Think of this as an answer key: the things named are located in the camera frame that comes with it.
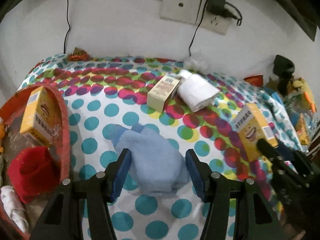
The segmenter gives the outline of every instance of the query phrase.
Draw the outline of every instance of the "blue gripper pad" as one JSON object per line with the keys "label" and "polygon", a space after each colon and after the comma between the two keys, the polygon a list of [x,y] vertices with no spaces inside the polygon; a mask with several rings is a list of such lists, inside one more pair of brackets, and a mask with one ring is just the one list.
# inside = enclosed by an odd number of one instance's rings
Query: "blue gripper pad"
{"label": "blue gripper pad", "polygon": [[123,149],[118,160],[116,162],[110,163],[106,169],[107,176],[109,176],[108,174],[109,166],[111,166],[111,169],[112,169],[111,173],[114,172],[114,174],[112,174],[112,177],[113,177],[112,193],[110,194],[110,200],[112,202],[114,202],[116,198],[119,197],[121,194],[124,181],[128,175],[128,171],[131,166],[131,160],[132,160],[131,151],[128,149]]}
{"label": "blue gripper pad", "polygon": [[192,184],[195,187],[197,196],[201,198],[202,201],[205,200],[205,191],[204,191],[204,180],[200,174],[200,164],[198,157],[194,150],[189,149],[186,151],[186,166],[189,171]]}

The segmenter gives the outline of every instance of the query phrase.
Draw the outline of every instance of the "smiling mouth graphic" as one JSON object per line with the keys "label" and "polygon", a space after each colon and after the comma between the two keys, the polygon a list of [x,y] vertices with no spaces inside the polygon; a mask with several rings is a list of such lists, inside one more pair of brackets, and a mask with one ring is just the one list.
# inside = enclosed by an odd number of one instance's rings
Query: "smiling mouth graphic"
{"label": "smiling mouth graphic", "polygon": [[245,136],[249,141],[253,142],[256,139],[256,128],[253,127]]}

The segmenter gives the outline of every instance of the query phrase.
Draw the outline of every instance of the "light blue towel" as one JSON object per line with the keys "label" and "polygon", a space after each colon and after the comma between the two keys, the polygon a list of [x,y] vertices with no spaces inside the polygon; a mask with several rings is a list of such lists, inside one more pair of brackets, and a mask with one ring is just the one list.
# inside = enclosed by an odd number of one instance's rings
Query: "light blue towel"
{"label": "light blue towel", "polygon": [[181,153],[170,142],[141,124],[131,130],[115,125],[111,137],[118,153],[132,152],[131,177],[148,195],[169,196],[189,182],[189,173]]}

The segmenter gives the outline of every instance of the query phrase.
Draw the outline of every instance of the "wall outlet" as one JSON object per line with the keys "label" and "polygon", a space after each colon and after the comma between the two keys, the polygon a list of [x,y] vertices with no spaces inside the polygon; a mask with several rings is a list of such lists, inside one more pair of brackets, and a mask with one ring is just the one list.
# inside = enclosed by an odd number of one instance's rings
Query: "wall outlet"
{"label": "wall outlet", "polygon": [[[196,22],[197,25],[200,23],[200,20],[201,20],[204,3],[205,3],[205,0],[202,0],[200,5],[198,20]],[[207,29],[209,31],[222,34],[222,35],[226,35],[228,32],[230,23],[231,23],[231,18],[223,18],[218,15],[209,14],[207,10],[205,10],[200,27]]]}
{"label": "wall outlet", "polygon": [[201,0],[162,0],[160,18],[196,24]]}

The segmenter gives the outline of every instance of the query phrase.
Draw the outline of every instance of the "white wall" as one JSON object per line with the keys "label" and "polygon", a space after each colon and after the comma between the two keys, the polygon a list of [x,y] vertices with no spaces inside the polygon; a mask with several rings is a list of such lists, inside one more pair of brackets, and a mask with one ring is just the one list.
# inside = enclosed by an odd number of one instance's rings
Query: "white wall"
{"label": "white wall", "polygon": [[[226,36],[199,29],[192,51],[202,51],[217,71],[239,78],[265,73],[276,54],[291,59],[320,105],[320,35],[312,42],[274,0],[227,0],[243,14]],[[75,46],[92,56],[143,55],[181,60],[195,26],[159,19],[160,0],[70,0]],[[66,0],[23,0],[0,24],[0,75],[13,93],[40,60],[63,52]]]}

